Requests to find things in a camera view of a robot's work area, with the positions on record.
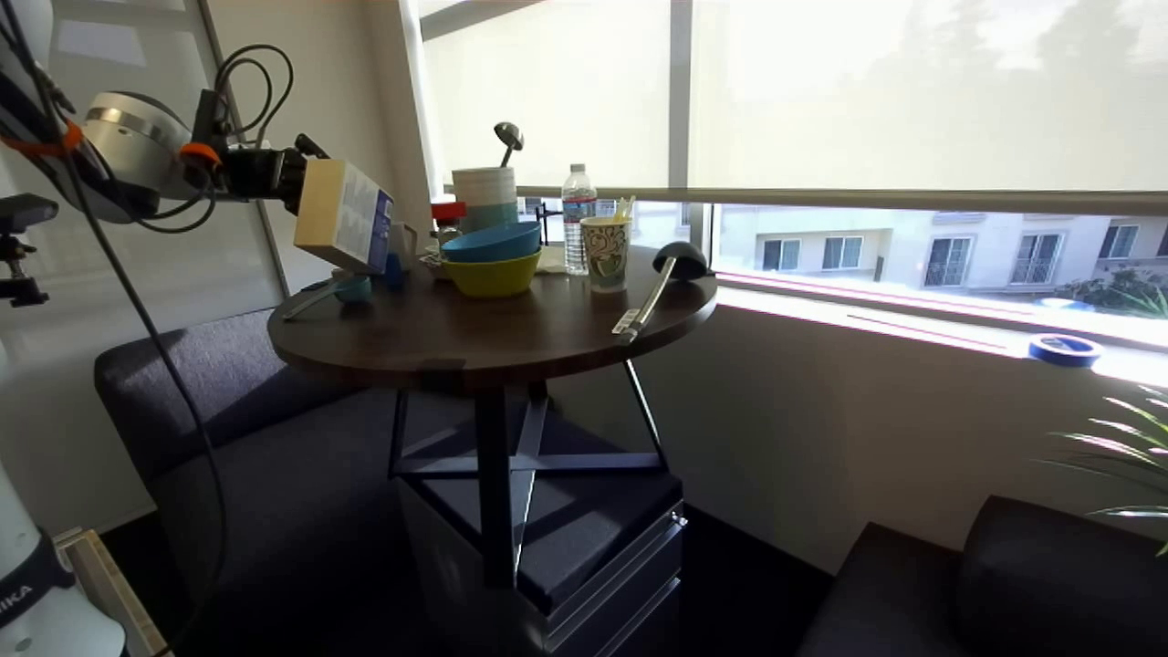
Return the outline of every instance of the water bottle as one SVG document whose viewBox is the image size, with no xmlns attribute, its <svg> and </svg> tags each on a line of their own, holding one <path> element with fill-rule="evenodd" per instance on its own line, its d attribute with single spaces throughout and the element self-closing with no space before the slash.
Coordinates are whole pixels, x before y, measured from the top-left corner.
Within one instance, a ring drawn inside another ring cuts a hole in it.
<svg viewBox="0 0 1168 657">
<path fill-rule="evenodd" d="M 596 216 L 596 185 L 583 163 L 573 163 L 569 179 L 562 182 L 562 268 L 569 274 L 586 274 L 583 241 L 580 241 L 580 220 L 586 216 Z"/>
</svg>

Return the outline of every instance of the table top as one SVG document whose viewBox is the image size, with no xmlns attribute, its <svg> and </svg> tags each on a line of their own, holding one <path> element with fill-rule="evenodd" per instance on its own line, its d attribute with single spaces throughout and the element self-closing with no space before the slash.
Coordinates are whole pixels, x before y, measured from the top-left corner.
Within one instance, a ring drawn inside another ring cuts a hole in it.
<svg viewBox="0 0 1168 657">
<path fill-rule="evenodd" d="M 715 309 L 715 277 L 672 282 L 640 338 L 618 338 L 618 319 L 651 304 L 651 258 L 633 252 L 627 288 L 605 297 L 596 297 L 586 277 L 534 277 L 521 297 L 468 298 L 448 282 L 411 269 L 400 292 L 375 288 L 358 309 L 299 292 L 269 315 L 267 331 L 286 362 L 358 383 L 541 383 L 657 350 Z"/>
</svg>

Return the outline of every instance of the cup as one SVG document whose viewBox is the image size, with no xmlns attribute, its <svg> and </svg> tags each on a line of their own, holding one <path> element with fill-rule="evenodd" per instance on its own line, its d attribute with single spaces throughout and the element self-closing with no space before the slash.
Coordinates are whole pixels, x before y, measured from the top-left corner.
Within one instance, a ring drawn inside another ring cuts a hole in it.
<svg viewBox="0 0 1168 657">
<path fill-rule="evenodd" d="M 622 292 L 627 269 L 627 220 L 583 220 L 580 244 L 590 292 Z"/>
<path fill-rule="evenodd" d="M 455 167 L 451 192 L 468 204 L 464 232 L 518 223 L 516 167 Z"/>
</svg>

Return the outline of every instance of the yellow bowl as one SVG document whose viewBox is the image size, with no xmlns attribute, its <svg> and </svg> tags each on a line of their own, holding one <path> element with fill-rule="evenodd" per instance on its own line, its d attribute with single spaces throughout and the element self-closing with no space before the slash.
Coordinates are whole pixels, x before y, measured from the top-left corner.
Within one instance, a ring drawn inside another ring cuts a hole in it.
<svg viewBox="0 0 1168 657">
<path fill-rule="evenodd" d="M 447 261 L 440 269 L 464 297 L 518 297 L 534 282 L 541 252 L 521 258 Z"/>
</svg>

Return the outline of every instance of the blue bowl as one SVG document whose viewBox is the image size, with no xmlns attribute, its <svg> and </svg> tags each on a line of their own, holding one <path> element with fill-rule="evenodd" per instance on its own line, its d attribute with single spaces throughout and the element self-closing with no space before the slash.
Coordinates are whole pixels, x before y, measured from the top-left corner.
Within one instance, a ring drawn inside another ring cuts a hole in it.
<svg viewBox="0 0 1168 657">
<path fill-rule="evenodd" d="M 541 252 L 538 223 L 489 227 L 473 232 L 460 232 L 440 244 L 448 261 L 492 261 L 492 258 L 521 258 Z"/>
</svg>

